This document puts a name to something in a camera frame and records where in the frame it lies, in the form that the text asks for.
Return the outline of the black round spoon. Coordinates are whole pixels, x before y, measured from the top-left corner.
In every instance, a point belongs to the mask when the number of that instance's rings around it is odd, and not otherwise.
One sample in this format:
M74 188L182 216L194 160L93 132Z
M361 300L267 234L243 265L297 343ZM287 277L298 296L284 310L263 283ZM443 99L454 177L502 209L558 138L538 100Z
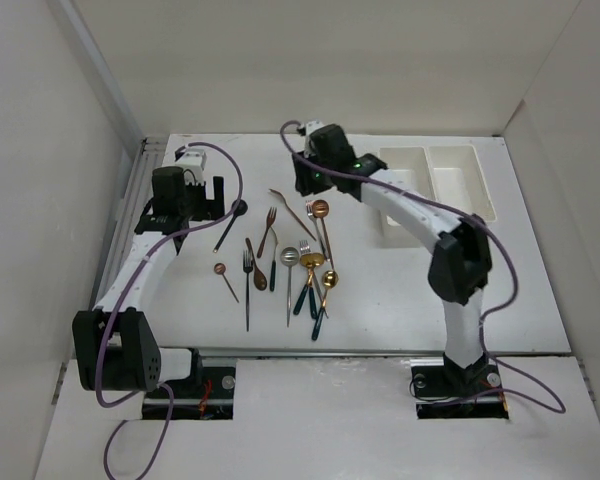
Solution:
M216 242L213 252L217 253L221 246L223 245L226 237L228 236L231 228L233 227L235 221L246 214L246 212L248 211L248 204L245 200L239 200L239 201L235 201L232 204L232 208L233 208L233 214L231 216L231 219L229 220L229 223L227 224L227 226L225 227L223 233L221 234L220 238L218 239L218 241Z

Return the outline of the copper round spoon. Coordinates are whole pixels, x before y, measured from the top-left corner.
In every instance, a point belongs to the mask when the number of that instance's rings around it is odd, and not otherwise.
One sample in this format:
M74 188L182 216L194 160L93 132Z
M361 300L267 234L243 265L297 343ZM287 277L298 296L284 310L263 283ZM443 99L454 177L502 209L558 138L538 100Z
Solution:
M329 214L329 205L325 200L317 199L312 203L311 210L312 210L313 215L320 221L320 223L322 225L325 246L327 249L327 253L329 254L329 262L331 264L331 267L335 268L330 239L329 239L329 235L328 235L328 231L327 231L326 223L325 223L325 218Z

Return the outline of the small copper ridged spoon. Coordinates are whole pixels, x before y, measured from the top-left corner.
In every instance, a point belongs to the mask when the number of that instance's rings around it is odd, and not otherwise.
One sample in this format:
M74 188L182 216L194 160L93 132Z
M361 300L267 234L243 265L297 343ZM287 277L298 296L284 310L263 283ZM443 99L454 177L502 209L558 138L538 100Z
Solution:
M222 262L218 262L218 263L216 263L214 265L213 270L214 270L214 273L216 275L219 275L223 279L225 285L229 289L229 292L231 293L231 295L234 298L234 300L237 303L240 303L240 300L239 300L239 298L238 298L238 296L237 296L237 294L236 294L233 286L231 285L228 277L226 276L226 265L224 263L222 263Z

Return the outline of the black fork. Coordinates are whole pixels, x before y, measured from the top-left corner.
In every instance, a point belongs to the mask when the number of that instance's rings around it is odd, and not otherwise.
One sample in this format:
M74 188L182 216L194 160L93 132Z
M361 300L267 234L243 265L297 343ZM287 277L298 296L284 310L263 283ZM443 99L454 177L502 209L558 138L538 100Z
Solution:
M251 252L245 249L243 252L243 272L245 274L245 329L250 331L250 275L253 272L254 265Z

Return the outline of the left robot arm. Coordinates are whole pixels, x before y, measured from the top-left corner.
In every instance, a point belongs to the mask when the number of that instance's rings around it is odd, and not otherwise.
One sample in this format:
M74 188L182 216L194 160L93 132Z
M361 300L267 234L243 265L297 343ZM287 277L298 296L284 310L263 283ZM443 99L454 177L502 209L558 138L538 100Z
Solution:
M213 196L208 197L205 181L168 166L152 172L151 187L116 279L93 309L78 312L72 322L78 372L86 390L151 392L169 382L189 397L203 387L199 353L159 347L146 309L190 224L216 223L225 215L224 178L212 178Z

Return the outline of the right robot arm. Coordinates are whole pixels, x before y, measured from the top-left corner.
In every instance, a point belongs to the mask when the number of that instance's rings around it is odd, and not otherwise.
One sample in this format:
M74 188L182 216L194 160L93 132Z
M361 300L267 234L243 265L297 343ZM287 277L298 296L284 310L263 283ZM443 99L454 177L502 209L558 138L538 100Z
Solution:
M488 364L479 326L492 259L482 220L410 190L376 155L357 155L340 126L292 124L304 139L303 150L292 153L301 195L336 188L392 218L430 253L427 281L445 316L443 381L450 391L467 393Z

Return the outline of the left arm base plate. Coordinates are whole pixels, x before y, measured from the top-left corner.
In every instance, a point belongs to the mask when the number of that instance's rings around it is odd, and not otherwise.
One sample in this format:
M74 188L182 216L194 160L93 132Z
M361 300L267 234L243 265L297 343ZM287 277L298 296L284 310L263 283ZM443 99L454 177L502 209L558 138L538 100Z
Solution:
M174 393L173 421L225 421L234 414L236 361L211 358L203 360L199 377L171 380Z

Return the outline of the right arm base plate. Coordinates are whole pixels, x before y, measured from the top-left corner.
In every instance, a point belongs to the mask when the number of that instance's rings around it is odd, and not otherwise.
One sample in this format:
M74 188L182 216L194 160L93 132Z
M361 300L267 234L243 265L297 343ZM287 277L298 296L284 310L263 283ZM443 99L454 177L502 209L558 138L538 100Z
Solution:
M491 360L469 379L436 357L411 360L410 372L418 420L509 419L500 372Z

